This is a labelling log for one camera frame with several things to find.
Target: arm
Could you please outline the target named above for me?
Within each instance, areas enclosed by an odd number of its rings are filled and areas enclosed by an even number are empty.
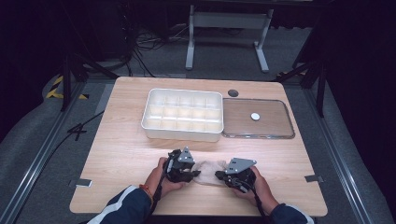
[[[143,223],[151,212],[152,195],[160,182],[165,162],[166,158],[159,159],[157,167],[152,170],[142,189],[134,186],[125,189],[111,199],[102,213],[88,223]],[[170,191],[181,189],[185,185],[186,183],[183,182],[172,183],[165,178],[162,182],[161,198],[165,197]]]
[[[312,218],[304,215],[298,209],[293,206],[279,204],[272,194],[270,187],[268,186],[265,178],[260,174],[259,170],[252,166],[251,170],[256,175],[256,181],[254,187],[257,194],[259,195],[260,201],[262,201],[262,210],[270,215],[270,218],[275,224],[305,224],[314,223]],[[250,190],[248,193],[242,193],[237,189],[233,189],[233,193],[243,199],[247,199],[251,204],[257,206],[254,194]]]

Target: white plastic tray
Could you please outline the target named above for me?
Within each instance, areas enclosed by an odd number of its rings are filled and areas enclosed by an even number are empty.
[[[153,89],[148,94],[142,127],[149,138],[219,141],[224,129],[222,95]]]

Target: wood grain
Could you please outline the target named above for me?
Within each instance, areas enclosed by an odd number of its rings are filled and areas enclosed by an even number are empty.
[[[141,120],[149,91],[154,88],[239,91],[238,98],[280,100],[287,106],[295,131],[292,139],[237,139],[221,137],[216,143],[149,139]],[[99,213],[107,202],[130,185],[144,183],[160,157],[188,146],[196,161],[229,161],[233,157],[257,161],[272,192],[281,203],[298,206],[309,216],[327,214],[317,182],[307,183],[314,171],[306,153],[286,93],[279,83],[204,79],[120,77],[116,81],[81,178],[90,188],[76,188],[70,203],[75,213]],[[193,181],[161,199],[156,215],[259,216],[256,207],[223,187]]]

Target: black sleeve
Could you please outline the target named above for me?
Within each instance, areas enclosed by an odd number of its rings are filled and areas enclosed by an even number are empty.
[[[297,209],[281,203],[271,213],[271,222],[275,224],[306,224],[306,216]]]
[[[111,199],[88,224],[141,224],[149,215],[151,200],[142,189],[130,186]]]

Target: human hand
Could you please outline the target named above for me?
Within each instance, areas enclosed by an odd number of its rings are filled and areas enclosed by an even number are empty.
[[[167,158],[161,157],[158,160],[158,165],[155,167],[151,174],[149,174],[147,180],[146,180],[146,185],[148,186],[149,191],[151,192],[152,195],[154,195],[155,190],[157,189],[158,184],[160,183],[161,175],[163,174],[163,164],[166,162]],[[186,186],[186,182],[179,182],[179,183],[173,183],[169,181],[167,178],[163,179],[163,190],[161,194],[161,198],[165,197],[170,191],[176,190],[176,189],[182,189],[184,186]]]
[[[254,182],[254,187],[256,189],[256,193],[260,198],[260,201],[262,201],[262,210],[268,215],[271,214],[271,212],[274,210],[275,207],[279,205],[279,203],[276,201],[274,198],[270,187],[268,186],[267,181],[265,178],[260,174],[259,170],[257,169],[256,166],[250,167],[250,169],[253,171],[254,175],[256,176],[256,181]],[[256,200],[254,199],[255,195],[253,191],[248,191],[247,193],[243,193],[237,189],[232,189],[233,193],[242,199],[246,199],[250,201],[251,204],[254,206],[257,206]]]

